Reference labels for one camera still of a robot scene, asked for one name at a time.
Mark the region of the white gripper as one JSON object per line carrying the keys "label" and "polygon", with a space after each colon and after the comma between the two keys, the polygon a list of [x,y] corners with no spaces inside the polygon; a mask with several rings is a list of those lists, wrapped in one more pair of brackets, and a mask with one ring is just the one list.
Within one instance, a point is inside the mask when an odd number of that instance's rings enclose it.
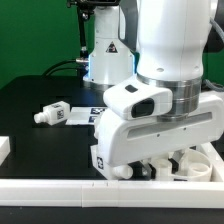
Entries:
{"label": "white gripper", "polygon": [[[179,121],[160,121],[156,117],[127,121],[110,109],[101,116],[97,154],[111,167],[148,159],[166,152],[218,140],[224,133],[224,94],[203,92],[198,108]],[[169,158],[172,174],[179,163]],[[142,161],[142,175],[156,177],[156,169]]]}

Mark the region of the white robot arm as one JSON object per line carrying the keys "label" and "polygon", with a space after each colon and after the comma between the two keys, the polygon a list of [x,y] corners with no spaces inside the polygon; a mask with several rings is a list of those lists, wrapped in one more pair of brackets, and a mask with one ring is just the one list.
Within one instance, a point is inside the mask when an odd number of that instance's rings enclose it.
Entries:
{"label": "white robot arm", "polygon": [[137,73],[104,92],[93,166],[128,179],[130,164],[219,139],[224,101],[201,91],[202,54],[221,0],[137,0]]}

